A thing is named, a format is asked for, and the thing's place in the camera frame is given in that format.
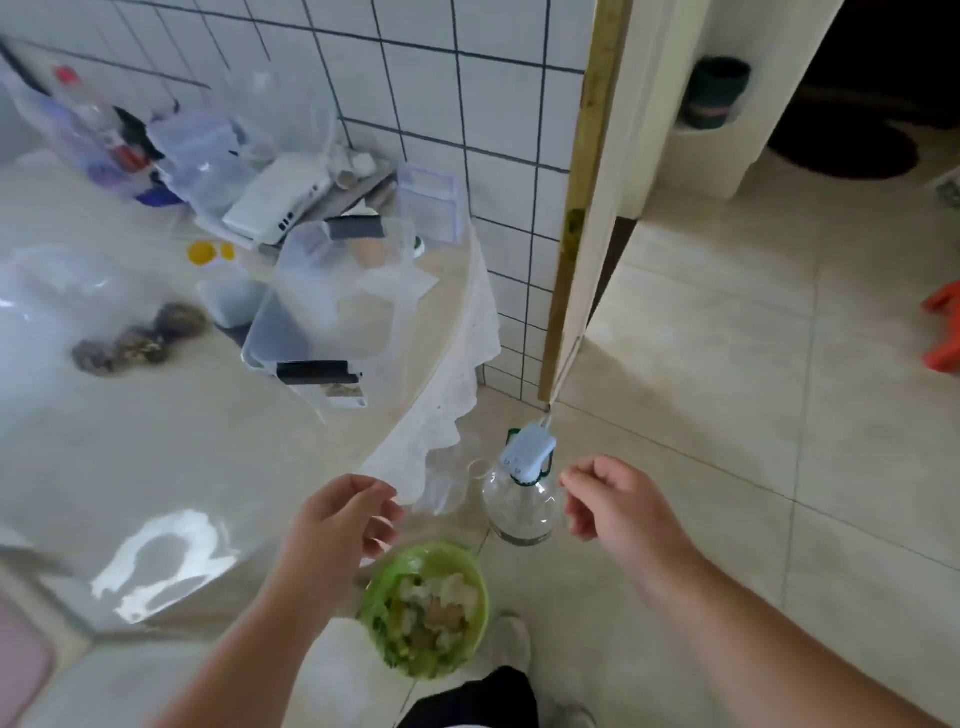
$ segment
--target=cloth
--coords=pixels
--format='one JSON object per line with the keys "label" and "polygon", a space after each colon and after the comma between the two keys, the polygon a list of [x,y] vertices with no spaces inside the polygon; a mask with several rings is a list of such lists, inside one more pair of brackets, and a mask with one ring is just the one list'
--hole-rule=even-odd
{"label": "cloth", "polygon": [[418,700],[397,728],[538,728],[527,676],[500,667],[483,680]]}

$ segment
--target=orange stool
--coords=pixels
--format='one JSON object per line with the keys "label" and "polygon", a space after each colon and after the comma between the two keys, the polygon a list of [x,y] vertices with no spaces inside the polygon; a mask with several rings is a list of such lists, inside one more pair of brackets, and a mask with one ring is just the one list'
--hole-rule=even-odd
{"label": "orange stool", "polygon": [[934,372],[960,369],[960,280],[948,283],[921,303],[925,311],[948,317],[947,341],[924,354],[924,364]]}

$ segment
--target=shoe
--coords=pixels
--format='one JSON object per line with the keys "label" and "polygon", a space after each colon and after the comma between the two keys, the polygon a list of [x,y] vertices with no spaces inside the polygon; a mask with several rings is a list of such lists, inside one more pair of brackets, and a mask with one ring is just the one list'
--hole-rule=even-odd
{"label": "shoe", "polygon": [[512,667],[523,674],[530,671],[533,659],[530,630],[519,616],[501,612],[487,628],[486,642],[493,669]]}
{"label": "shoe", "polygon": [[557,711],[550,728],[597,728],[597,723],[583,706],[568,705]]}

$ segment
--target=hand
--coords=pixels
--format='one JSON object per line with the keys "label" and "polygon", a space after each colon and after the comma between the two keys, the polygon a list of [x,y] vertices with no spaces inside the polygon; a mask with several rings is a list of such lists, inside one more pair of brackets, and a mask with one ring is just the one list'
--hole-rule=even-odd
{"label": "hand", "polygon": [[564,470],[560,484],[570,533],[599,537],[648,603],[656,606],[672,580],[704,561],[657,484],[622,460],[586,458]]}
{"label": "hand", "polygon": [[341,475],[309,497],[257,601],[311,641],[347,596],[360,559],[383,553],[403,518],[396,490],[365,475]]}

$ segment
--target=flower pot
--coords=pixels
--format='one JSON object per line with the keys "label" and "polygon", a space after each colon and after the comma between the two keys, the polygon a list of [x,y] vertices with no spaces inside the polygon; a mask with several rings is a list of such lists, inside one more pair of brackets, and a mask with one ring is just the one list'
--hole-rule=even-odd
{"label": "flower pot", "polygon": [[727,56],[701,59],[686,88],[682,116],[694,129],[719,129],[750,81],[750,65]]}

